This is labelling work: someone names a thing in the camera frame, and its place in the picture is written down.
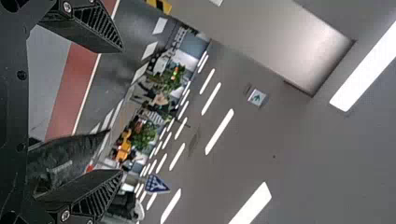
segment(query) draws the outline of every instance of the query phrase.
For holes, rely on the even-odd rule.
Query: triangular sign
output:
[[[149,175],[146,181],[145,191],[147,193],[168,193],[169,187],[156,175]]]

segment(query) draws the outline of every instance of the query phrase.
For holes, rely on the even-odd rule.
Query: recessed light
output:
[[[172,125],[173,125],[174,122],[175,122],[175,118],[173,118],[173,119],[171,120],[171,122],[169,123],[168,128],[166,129],[167,132],[169,132],[169,130],[171,130]]]
[[[178,200],[180,200],[180,197],[181,197],[181,189],[179,189],[176,192],[176,194],[172,198],[171,202],[165,208],[165,211],[163,211],[163,215],[161,216],[161,224],[165,223],[166,219],[168,219],[168,217],[171,214],[172,210],[175,208],[176,204],[178,203]]]
[[[163,135],[166,133],[166,127],[163,127],[163,132],[160,135],[160,140],[163,139]]]
[[[209,143],[206,145],[205,154],[206,156],[212,150],[213,146],[218,142],[221,134],[224,132],[225,128],[227,128],[228,123],[233,118],[233,109],[230,109],[227,115],[224,117],[224,120],[221,122],[220,126],[216,130],[215,134],[213,134],[212,138],[210,139]]]
[[[187,120],[188,120],[187,117],[184,118],[184,119],[183,119],[183,122],[182,122],[181,125],[180,125],[180,127],[178,127],[177,133],[176,133],[176,135],[175,135],[175,140],[178,139],[178,136],[181,134],[181,131],[183,130],[184,126],[185,126],[186,123],[187,123]]]
[[[181,119],[181,117],[183,117],[183,114],[184,114],[184,112],[186,111],[187,106],[189,105],[189,103],[190,103],[190,101],[188,101],[186,104],[184,104],[183,108],[182,108],[181,111],[180,111],[180,114],[178,114],[177,119]]]
[[[171,162],[171,165],[169,166],[169,171],[172,171],[173,168],[175,168],[175,165],[176,165],[178,159],[180,158],[181,153],[183,153],[183,150],[184,150],[185,147],[186,147],[186,144],[183,143],[181,145],[181,147],[178,149],[178,152],[177,152],[176,156],[174,157],[174,159]]]
[[[218,85],[216,85],[216,88],[212,91],[212,94],[210,94],[209,99],[207,99],[206,104],[201,112],[202,116],[206,113],[207,109],[212,104],[213,100],[215,99],[216,95],[218,94],[218,92],[220,90],[220,87],[221,87],[221,82],[219,82]]]
[[[168,134],[168,136],[166,137],[166,140],[165,140],[165,142],[163,143],[163,149],[166,148],[166,145],[168,145],[169,139],[171,139],[171,137],[172,137],[172,132],[170,132],[170,133]]]
[[[330,100],[330,104],[347,112],[367,91],[396,57],[396,22],[379,39],[346,82]]]
[[[156,174],[158,174],[161,171],[161,168],[163,168],[163,164],[165,163],[167,157],[168,157],[168,153],[165,153],[160,161],[160,164],[158,164],[157,166],[157,170],[155,172]]]
[[[153,171],[154,168],[155,168],[155,165],[157,165],[157,160],[155,160],[155,161],[152,163],[151,168],[149,168],[148,175],[151,175],[152,171]]]
[[[137,185],[136,185],[136,187],[134,187],[134,193],[137,193],[137,191],[139,190],[139,188],[140,188],[140,183],[138,183]]]
[[[146,207],[147,210],[150,209],[156,198],[157,198],[157,193],[151,195],[151,198],[148,200],[148,206]]]
[[[147,174],[148,171],[149,171],[149,167],[150,167],[150,166],[151,166],[151,163],[148,164],[148,168],[146,168],[145,173],[143,174],[143,176],[146,176],[146,174]]]
[[[155,150],[154,155],[157,156],[158,151],[160,150],[161,146],[163,145],[163,141],[161,141],[158,146],[157,146],[157,150]]]
[[[187,83],[186,88],[184,88],[184,91],[183,91],[183,93],[181,94],[182,96],[184,96],[184,94],[186,94],[187,90],[188,90],[189,87],[190,87],[190,84],[191,84],[191,81],[189,81],[189,82]]]
[[[137,191],[137,193],[136,193],[136,198],[138,198],[139,197],[139,195],[140,195],[140,193],[143,191],[143,188],[145,187],[145,185],[144,184],[142,184],[141,186],[140,186],[140,189]]]
[[[202,86],[201,90],[199,91],[200,95],[202,95],[202,93],[204,93],[204,91],[205,91],[205,89],[207,87],[207,84],[209,84],[210,79],[212,79],[212,77],[215,74],[215,72],[216,72],[216,69],[214,69],[214,68],[212,69],[212,71],[210,71],[209,76],[207,76],[207,78],[206,78],[206,80],[204,82],[204,85]]]
[[[186,95],[184,95],[183,100],[181,101],[180,105],[184,105],[184,102],[187,100],[187,97],[189,97],[190,90],[187,91]]]
[[[208,58],[209,58],[209,55],[206,55],[204,58],[204,62],[201,64],[201,67],[199,67],[199,69],[198,69],[198,74],[200,74],[202,72],[202,69],[205,67],[205,64],[206,64]]]
[[[201,59],[199,60],[198,67],[201,66],[202,62],[204,61],[204,58],[205,58],[206,54],[207,54],[207,51],[204,52],[204,54],[202,55]]]
[[[145,200],[147,194],[148,194],[147,191],[143,191],[142,197],[140,198],[141,203],[143,202],[143,200]]]
[[[271,198],[271,192],[263,182],[228,224],[250,224]]]

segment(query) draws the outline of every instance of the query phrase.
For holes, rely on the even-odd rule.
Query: potted plant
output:
[[[156,127],[153,123],[147,122],[142,126],[140,133],[134,135],[132,145],[138,151],[142,151],[149,146],[149,142],[155,139],[157,135]]]

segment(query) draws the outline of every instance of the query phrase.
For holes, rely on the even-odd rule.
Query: ceiling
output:
[[[313,98],[285,84],[261,63],[212,43],[203,72],[191,84],[184,114],[191,128],[185,128],[176,141],[172,137],[151,160],[168,153],[159,175],[172,192],[159,195],[141,223],[160,223],[178,189],[182,189],[181,198],[165,223],[229,223],[262,182],[268,185],[272,200],[253,224],[395,223],[391,208],[396,204],[396,62],[350,113],[340,112],[329,101],[396,21],[396,3],[384,1],[370,10],[374,1],[319,2],[323,4],[304,4],[357,42]],[[212,68],[216,73],[200,95]],[[201,116],[218,82],[222,84],[219,93]],[[248,84],[269,95],[262,109],[247,102],[244,90]],[[235,112],[233,119],[206,156],[205,146],[230,108]],[[175,134],[178,126],[175,123],[170,132]],[[170,161],[182,143],[186,149],[169,172]],[[143,201],[145,207],[148,200],[149,196]]]

